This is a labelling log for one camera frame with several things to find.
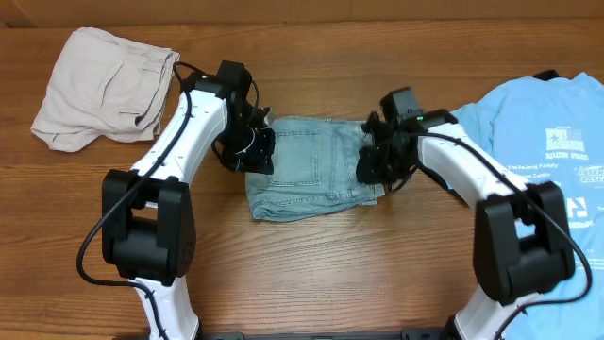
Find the light blue denim shorts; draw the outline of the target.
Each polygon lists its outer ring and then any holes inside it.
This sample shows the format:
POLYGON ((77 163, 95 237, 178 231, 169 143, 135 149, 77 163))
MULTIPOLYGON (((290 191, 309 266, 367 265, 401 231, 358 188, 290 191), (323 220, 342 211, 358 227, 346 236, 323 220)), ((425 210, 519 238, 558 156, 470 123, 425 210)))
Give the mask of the light blue denim shorts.
POLYGON ((381 184, 357 180, 359 151, 372 138, 360 121, 286 117, 272 124, 274 173, 247 173, 245 190, 256 220, 291 222, 376 205, 381 184))

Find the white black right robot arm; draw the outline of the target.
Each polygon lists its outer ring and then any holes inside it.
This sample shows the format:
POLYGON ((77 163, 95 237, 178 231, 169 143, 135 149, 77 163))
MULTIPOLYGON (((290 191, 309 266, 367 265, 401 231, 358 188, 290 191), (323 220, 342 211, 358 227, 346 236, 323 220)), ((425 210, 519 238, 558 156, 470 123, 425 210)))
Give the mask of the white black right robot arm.
POLYGON ((562 190, 532 183, 476 145, 447 110, 422 110, 411 88, 386 94, 362 124, 357 179, 395 191, 416 170, 451 187, 475 214, 478 287, 442 328, 407 329, 404 339, 501 339, 511 321, 575 273, 562 190))

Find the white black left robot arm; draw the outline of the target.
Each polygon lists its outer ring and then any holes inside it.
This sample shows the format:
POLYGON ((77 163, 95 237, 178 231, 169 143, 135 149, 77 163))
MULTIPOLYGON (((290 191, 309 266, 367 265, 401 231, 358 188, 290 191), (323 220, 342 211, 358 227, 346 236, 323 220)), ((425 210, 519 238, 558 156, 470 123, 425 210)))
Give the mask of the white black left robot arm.
POLYGON ((185 278, 196 247, 190 186, 207 152, 233 173, 270 175, 276 134, 269 111, 247 96, 257 88, 239 62, 218 72, 193 67, 178 79, 177 110, 152 148, 102 183, 102 254, 119 285, 136 290, 150 339, 199 339, 185 278))

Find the light blue printed t-shirt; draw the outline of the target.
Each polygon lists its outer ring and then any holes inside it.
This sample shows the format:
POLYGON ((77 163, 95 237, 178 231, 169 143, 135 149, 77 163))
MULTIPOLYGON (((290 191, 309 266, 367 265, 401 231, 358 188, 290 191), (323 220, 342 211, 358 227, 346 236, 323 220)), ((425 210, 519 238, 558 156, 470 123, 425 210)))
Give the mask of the light blue printed t-shirt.
POLYGON ((509 339, 603 336, 603 86, 581 73, 508 81, 454 110, 470 138, 513 173, 561 189, 571 236, 593 272, 583 300, 530 308, 509 339))

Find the folded beige shorts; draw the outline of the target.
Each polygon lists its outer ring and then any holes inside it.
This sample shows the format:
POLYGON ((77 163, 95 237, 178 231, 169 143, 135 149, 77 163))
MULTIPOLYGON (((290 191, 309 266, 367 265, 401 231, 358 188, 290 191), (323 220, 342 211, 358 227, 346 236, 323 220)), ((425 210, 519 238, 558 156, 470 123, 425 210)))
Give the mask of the folded beige shorts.
POLYGON ((94 27, 63 46, 31 132, 52 150, 77 152, 104 136, 121 143, 159 134, 180 54, 94 27))

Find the black garment under t-shirt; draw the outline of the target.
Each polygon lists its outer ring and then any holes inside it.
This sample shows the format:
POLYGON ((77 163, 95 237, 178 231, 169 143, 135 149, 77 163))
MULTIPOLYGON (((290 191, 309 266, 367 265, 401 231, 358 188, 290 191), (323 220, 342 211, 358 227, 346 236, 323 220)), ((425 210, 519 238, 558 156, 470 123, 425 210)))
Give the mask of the black garment under t-shirt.
MULTIPOLYGON (((553 69, 532 76, 532 78, 541 81, 549 81, 558 77, 561 77, 560 74, 553 69)), ((503 105, 505 92, 510 91, 507 90, 507 84, 514 83, 514 81, 521 79, 522 78, 517 78, 508 81, 505 84, 501 84, 487 93, 477 103, 466 104, 451 112, 452 115, 457 118, 458 123, 463 126, 470 139, 493 158, 495 158, 493 141, 495 118, 503 105)), ((454 188, 434 171, 427 169, 423 165, 420 169, 446 191, 454 191, 454 188)))

